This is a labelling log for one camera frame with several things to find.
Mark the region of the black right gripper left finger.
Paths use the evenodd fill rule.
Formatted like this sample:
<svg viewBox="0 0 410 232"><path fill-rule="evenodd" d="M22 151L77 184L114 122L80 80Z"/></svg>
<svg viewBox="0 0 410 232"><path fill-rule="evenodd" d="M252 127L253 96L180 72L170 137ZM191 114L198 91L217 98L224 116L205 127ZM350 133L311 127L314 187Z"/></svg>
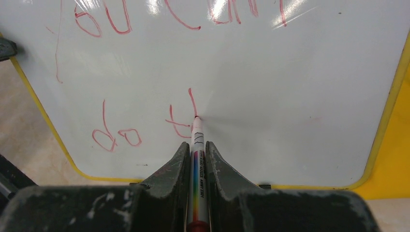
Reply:
<svg viewBox="0 0 410 232"><path fill-rule="evenodd" d="M3 232L182 232L190 146L138 184L31 186L0 217Z"/></svg>

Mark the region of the red capped white marker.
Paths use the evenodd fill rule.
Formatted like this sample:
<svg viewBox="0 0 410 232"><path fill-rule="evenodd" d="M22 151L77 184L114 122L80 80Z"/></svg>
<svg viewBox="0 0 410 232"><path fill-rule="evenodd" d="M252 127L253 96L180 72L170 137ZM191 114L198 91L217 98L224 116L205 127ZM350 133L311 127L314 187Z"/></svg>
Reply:
<svg viewBox="0 0 410 232"><path fill-rule="evenodd" d="M190 179L186 231L209 232L210 221L205 173L205 141L202 121L196 116L193 121L190 145Z"/></svg>

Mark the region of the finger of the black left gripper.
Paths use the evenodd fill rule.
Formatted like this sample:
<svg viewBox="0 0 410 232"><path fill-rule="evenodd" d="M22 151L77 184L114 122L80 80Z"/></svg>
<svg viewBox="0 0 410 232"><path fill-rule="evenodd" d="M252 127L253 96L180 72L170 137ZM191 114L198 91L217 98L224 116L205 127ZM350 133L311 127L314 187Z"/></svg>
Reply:
<svg viewBox="0 0 410 232"><path fill-rule="evenodd" d="M0 38L0 62L9 60L11 57L16 56L18 53L17 45L15 42Z"/></svg>

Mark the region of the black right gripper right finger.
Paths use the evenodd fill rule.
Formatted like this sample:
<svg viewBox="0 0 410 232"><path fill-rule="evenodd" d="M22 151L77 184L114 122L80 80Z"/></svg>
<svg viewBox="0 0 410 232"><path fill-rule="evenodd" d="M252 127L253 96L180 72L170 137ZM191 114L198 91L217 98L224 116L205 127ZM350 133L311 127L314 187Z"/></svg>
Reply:
<svg viewBox="0 0 410 232"><path fill-rule="evenodd" d="M264 189L205 145L214 232L378 232L366 202L345 190Z"/></svg>

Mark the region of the yellow framed whiteboard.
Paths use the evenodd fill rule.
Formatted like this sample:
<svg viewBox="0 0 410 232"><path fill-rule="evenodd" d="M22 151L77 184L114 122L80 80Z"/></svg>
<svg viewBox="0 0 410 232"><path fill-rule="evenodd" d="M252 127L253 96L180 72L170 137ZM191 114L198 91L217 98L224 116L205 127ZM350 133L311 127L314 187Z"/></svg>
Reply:
<svg viewBox="0 0 410 232"><path fill-rule="evenodd" d="M140 180L205 139L253 183L352 187L407 0L3 0L0 31L74 167Z"/></svg>

